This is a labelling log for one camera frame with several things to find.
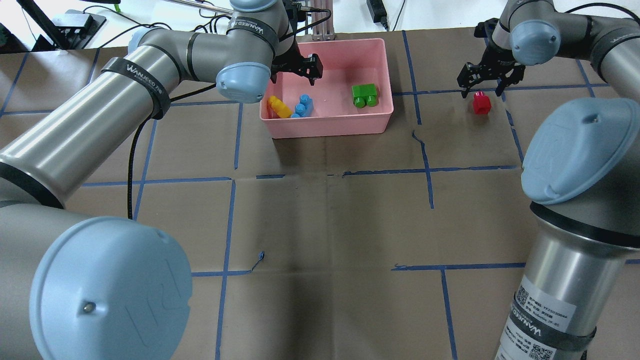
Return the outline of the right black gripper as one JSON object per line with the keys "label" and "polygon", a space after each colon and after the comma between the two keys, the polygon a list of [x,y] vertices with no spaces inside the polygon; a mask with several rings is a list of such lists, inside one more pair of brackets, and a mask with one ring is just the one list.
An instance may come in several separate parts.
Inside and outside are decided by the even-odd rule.
{"label": "right black gripper", "polygon": [[525,64],[514,59],[512,50],[506,48],[509,35],[499,19],[488,19],[476,25],[473,36],[487,39],[487,44],[480,62],[466,62],[456,78],[463,99],[467,98],[471,89],[484,81],[497,80],[494,93],[501,97],[505,89],[524,79]]}

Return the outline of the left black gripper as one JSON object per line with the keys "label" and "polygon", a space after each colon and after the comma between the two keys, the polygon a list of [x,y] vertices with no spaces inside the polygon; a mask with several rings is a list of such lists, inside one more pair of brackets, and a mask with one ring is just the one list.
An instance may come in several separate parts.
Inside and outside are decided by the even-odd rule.
{"label": "left black gripper", "polygon": [[295,75],[305,77],[310,85],[314,85],[316,80],[323,77],[323,64],[318,54],[312,53],[308,57],[304,57],[298,47],[296,36],[301,32],[311,29],[319,22],[309,23],[303,27],[298,27],[298,23],[307,20],[312,13],[318,13],[321,10],[315,7],[304,6],[302,2],[295,0],[284,0],[286,16],[291,27],[286,34],[279,37],[279,43],[284,44],[285,41],[292,40],[290,45],[285,46],[285,52],[275,57],[270,66],[270,82],[276,84],[278,73],[293,73]]}

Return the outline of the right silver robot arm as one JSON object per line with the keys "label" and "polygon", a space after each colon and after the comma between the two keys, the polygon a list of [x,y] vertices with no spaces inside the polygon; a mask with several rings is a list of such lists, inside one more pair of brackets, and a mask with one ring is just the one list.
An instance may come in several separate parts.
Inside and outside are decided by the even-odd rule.
{"label": "right silver robot arm", "polygon": [[583,360],[617,276],[639,251],[639,18],[510,0],[475,36],[487,47],[457,77],[463,97],[487,80],[501,95],[526,66],[554,57],[588,60],[618,93],[560,105],[530,141],[521,186],[539,233],[494,356]]}

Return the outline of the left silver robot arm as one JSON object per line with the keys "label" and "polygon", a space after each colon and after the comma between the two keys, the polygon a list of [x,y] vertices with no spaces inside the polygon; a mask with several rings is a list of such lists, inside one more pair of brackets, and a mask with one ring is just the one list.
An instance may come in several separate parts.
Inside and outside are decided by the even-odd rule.
{"label": "left silver robot arm", "polygon": [[[278,72],[306,76],[283,0],[232,0],[223,34],[140,26],[123,57],[1,150],[1,358],[169,360],[190,317],[177,240],[133,219],[137,143],[188,80],[240,104]],[[66,202],[126,139],[126,217]]]}

